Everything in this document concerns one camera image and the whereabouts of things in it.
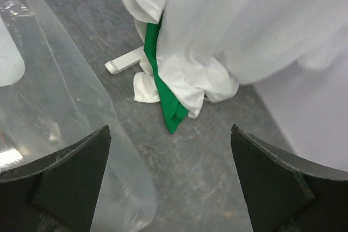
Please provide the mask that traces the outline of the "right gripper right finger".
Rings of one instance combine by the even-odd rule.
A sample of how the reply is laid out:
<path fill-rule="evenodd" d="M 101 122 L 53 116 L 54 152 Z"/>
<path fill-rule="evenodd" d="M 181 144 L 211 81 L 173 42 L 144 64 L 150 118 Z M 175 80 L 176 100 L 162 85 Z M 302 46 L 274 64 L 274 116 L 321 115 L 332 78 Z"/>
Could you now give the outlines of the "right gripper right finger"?
<path fill-rule="evenodd" d="M 233 125 L 231 148 L 253 231 L 347 231 L 347 172 Z"/>

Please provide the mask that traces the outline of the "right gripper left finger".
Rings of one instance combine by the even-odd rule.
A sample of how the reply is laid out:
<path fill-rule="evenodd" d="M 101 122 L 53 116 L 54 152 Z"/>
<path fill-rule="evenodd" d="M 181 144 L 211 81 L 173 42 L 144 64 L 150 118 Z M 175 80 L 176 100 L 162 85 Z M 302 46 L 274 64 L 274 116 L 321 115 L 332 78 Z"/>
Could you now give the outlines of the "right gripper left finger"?
<path fill-rule="evenodd" d="M 1 173 L 1 231 L 90 231 L 110 144 L 104 126 Z"/>

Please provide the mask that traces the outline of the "clear zip top bag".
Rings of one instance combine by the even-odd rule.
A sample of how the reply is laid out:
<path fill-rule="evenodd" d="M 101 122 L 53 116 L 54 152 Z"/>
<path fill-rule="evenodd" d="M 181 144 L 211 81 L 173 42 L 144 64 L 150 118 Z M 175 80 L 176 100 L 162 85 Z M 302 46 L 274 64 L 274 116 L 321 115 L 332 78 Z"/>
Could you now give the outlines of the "clear zip top bag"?
<path fill-rule="evenodd" d="M 139 231 L 156 194 L 109 94 L 44 0 L 1 0 L 1 173 L 104 126 L 111 144 L 90 231 Z"/>

